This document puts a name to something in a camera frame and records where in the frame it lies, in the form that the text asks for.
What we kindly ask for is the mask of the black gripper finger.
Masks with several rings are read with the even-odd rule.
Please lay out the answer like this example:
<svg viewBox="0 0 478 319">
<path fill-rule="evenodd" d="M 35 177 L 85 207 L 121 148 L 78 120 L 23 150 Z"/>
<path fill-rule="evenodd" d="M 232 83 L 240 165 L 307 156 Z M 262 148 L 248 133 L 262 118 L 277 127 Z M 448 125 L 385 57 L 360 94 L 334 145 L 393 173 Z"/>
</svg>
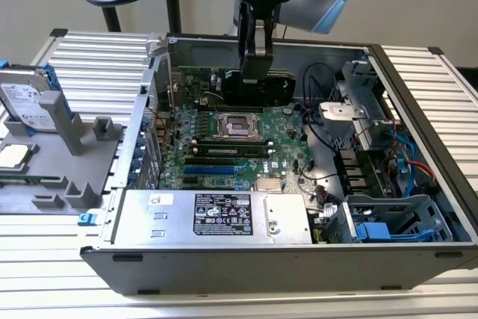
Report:
<svg viewBox="0 0 478 319">
<path fill-rule="evenodd" d="M 240 77 L 263 80 L 273 62 L 273 16 L 256 16 L 251 5 L 241 1 L 238 14 Z"/>
</svg>

